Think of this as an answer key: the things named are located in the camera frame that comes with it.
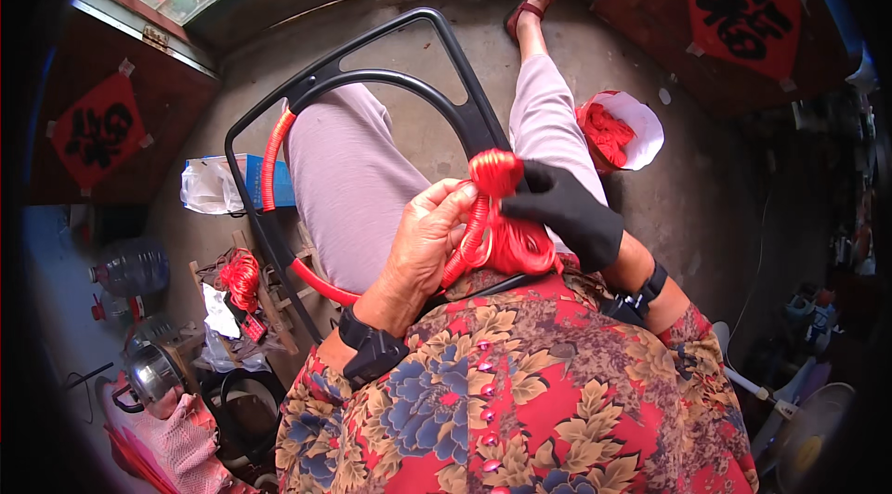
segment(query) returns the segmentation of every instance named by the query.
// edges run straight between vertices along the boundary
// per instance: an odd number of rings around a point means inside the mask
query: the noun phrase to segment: blue box
[[[210,163],[219,163],[224,165],[229,171],[229,163],[225,155],[208,155],[198,159],[188,159],[185,166],[201,163],[208,165]],[[236,154],[236,163],[242,172],[244,185],[248,188],[251,195],[251,203],[254,208],[260,210],[263,208],[263,197],[261,194],[261,172],[263,166],[263,158],[260,155],[251,155],[249,153]],[[275,198],[275,206],[277,208],[285,208],[296,205],[295,188],[291,183],[291,175],[288,173],[288,166],[284,161],[275,162],[275,172],[273,173],[273,198]]]
[[[248,192],[251,193],[251,202],[254,204],[254,208],[259,210],[263,208],[263,196],[261,193],[263,158],[259,155],[251,155],[249,153],[236,155],[236,160],[239,162],[239,168],[242,168],[240,160],[242,155],[245,156],[247,164],[246,169],[242,170],[242,175],[244,175],[244,185],[248,187]],[[273,198],[275,199],[275,206],[277,208],[297,205],[297,202],[295,201],[295,187],[291,184],[291,175],[288,173],[288,165],[285,165],[284,161],[275,162],[275,171],[273,172]]]

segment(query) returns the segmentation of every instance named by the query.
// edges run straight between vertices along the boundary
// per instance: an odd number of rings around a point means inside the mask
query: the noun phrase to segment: red floral shirt
[[[501,277],[453,285],[464,298]],[[352,392],[315,350],[284,400],[282,492],[750,492],[758,481],[712,326],[658,337],[597,311],[599,275],[440,306]]]

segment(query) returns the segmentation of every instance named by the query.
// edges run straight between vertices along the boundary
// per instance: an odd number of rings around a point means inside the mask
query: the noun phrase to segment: black calligraphy character
[[[764,39],[783,39],[793,24],[773,1],[768,0],[695,0],[697,8],[710,12],[703,23],[720,21],[716,32],[728,51],[739,59],[762,60],[768,53]]]
[[[114,103],[106,109],[103,119],[96,117],[93,109],[75,109],[72,114],[72,136],[65,144],[65,153],[79,155],[84,165],[94,162],[106,168],[112,157],[120,154],[118,145],[127,139],[133,116],[123,103]]]

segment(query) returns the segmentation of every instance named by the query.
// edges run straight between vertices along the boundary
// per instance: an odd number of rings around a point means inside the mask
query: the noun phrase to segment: light pink pants
[[[520,158],[566,168],[607,205],[573,95],[550,57],[533,56],[520,67],[508,133]],[[385,265],[403,207],[430,183],[397,151],[387,109],[361,84],[304,109],[288,133],[285,158],[297,210],[329,279],[363,293]]]

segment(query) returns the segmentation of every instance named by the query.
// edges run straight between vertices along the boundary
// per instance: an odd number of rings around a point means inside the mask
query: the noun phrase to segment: red fu diamond sign
[[[781,81],[799,42],[799,0],[688,0],[694,44]]]
[[[84,190],[139,151],[143,138],[133,86],[119,72],[78,99],[52,129],[52,146]]]

